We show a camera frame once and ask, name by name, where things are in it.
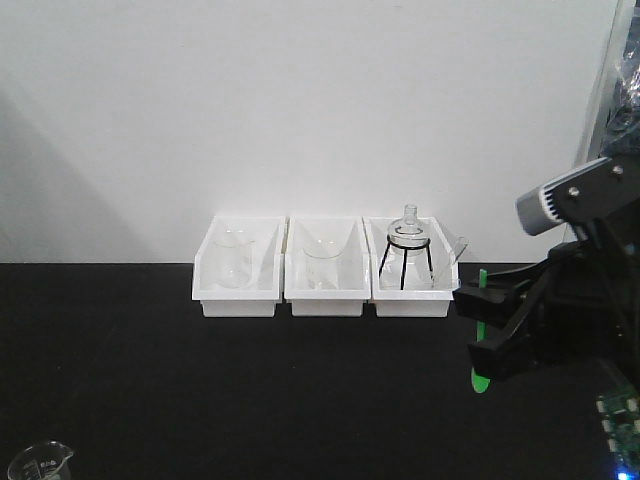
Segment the black metal stand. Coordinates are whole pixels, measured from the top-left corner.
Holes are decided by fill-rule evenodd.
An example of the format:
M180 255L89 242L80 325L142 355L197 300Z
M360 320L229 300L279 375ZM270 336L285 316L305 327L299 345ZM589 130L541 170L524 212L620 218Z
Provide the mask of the black metal stand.
M427 242L424 245L420 245L418 247L403 247L402 245L398 245L391 241L391 237L387 235L387 248L384 250L384 255L382 256L382 262L380 262L380 269L378 270L378 277L382 275L382 268L384 267L384 262L387 261L387 254L389 253L389 249L391 246L399 248L404 252L402 258L402 275L400 276L400 290L404 290L404 277L407 274L407 254L409 251L413 250L422 250L423 248L427 251L427 260L429 261L429 274L433 279L433 265L431 264L431 239L427 238Z

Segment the black tabletop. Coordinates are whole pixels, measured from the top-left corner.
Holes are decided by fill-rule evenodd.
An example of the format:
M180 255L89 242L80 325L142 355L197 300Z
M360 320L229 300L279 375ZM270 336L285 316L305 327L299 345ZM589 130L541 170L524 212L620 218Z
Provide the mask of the black tabletop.
M612 478L595 361L478 395L453 306L204 318L191 274L0 265L0 466L53 438L74 480Z

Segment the small glass beaker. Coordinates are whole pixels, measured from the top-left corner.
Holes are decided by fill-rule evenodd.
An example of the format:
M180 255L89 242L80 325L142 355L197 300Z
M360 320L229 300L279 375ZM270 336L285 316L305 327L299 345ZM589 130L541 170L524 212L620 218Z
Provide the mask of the small glass beaker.
M302 251L305 254L308 288L337 290L340 288L339 267L342 246L331 239L313 239Z
M71 480L67 461L74 451L53 440L20 452L7 469L9 480Z
M215 282L226 288L249 284L253 270L253 240L244 230L225 230L213 237Z

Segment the white wall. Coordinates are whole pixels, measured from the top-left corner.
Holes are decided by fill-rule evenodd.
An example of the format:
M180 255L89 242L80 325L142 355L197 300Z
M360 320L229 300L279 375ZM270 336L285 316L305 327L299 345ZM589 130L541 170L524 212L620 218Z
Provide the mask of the white wall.
M0 0L0 256L191 261L211 216L435 215L538 260L616 0Z

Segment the circuit board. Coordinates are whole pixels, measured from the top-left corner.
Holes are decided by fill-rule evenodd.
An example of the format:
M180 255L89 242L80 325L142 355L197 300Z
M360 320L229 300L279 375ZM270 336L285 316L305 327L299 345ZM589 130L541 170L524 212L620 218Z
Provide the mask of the circuit board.
M640 395L631 385L596 400L619 480L640 479Z

